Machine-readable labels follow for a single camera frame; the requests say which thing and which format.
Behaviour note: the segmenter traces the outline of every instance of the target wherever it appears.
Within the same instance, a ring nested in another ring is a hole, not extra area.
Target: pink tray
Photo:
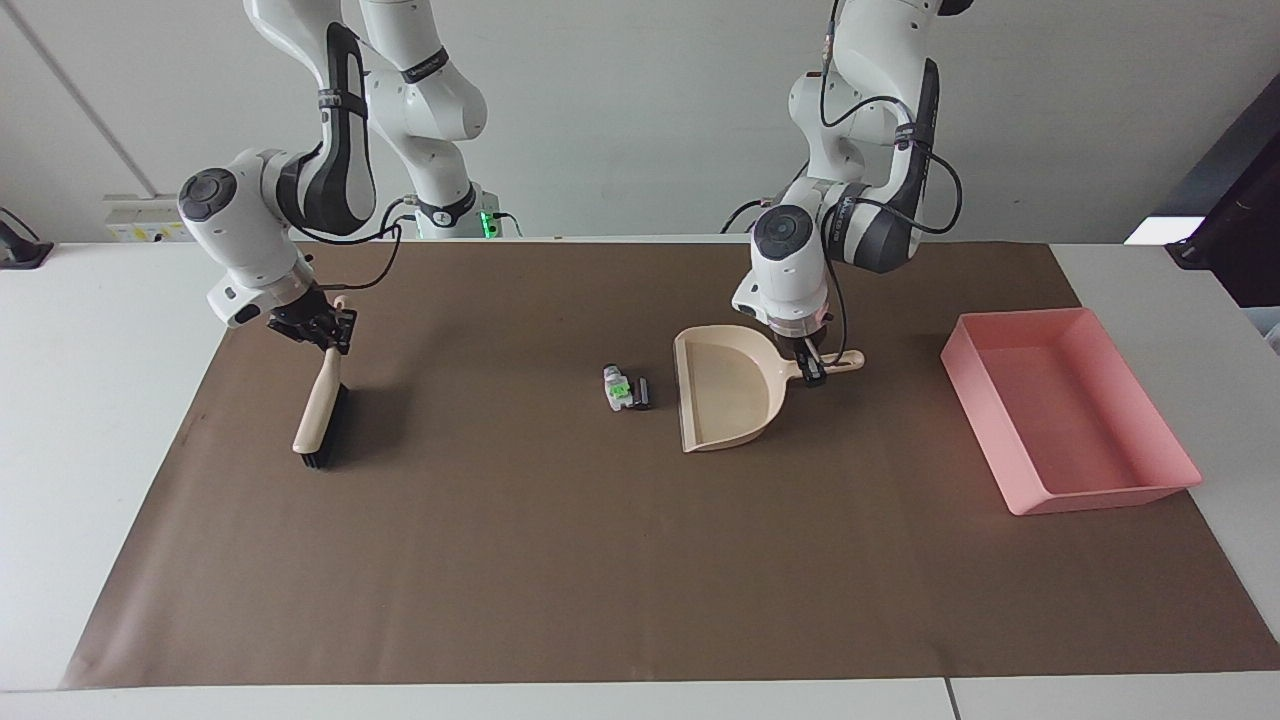
[[[942,364],[1014,515],[1143,505],[1202,480],[1091,310],[961,315]]]

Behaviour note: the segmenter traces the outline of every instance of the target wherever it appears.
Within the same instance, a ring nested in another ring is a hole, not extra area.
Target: green light
[[[498,237],[498,233],[500,232],[493,213],[485,213],[484,210],[480,211],[480,227],[484,228],[484,236],[486,240]]]

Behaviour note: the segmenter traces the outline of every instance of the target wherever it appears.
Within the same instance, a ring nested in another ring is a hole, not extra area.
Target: small bottle
[[[635,404],[631,397],[631,383],[617,365],[604,366],[604,396],[609,398],[609,407],[613,407],[614,413]]]

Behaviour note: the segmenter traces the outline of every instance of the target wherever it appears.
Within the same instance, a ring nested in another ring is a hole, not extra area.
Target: white wall
[[[311,81],[238,0],[9,1],[161,191],[244,147],[319,137]],[[714,232],[804,161],[786,95],[817,64],[826,0],[434,5],[489,100],[488,131],[463,147],[472,174],[531,234]],[[136,182],[54,88],[9,101],[20,49],[3,32],[0,201],[63,238],[97,232],[92,197]],[[1275,0],[978,0],[940,20],[937,149],[966,190],[952,237],[1123,241],[1274,77],[1277,38]],[[410,190],[380,142],[375,173],[383,197]],[[77,191],[55,205],[23,178]],[[940,173],[933,217],[950,202]]]

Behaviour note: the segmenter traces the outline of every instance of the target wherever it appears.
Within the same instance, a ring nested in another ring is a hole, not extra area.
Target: brush bristles
[[[342,409],[347,400],[347,386],[338,386],[338,395],[333,400],[333,410],[329,413],[329,424],[324,430],[324,439],[320,450],[302,455],[302,464],[312,470],[324,470],[329,465],[329,456],[333,454],[333,445],[338,437],[338,424],[342,419]]]

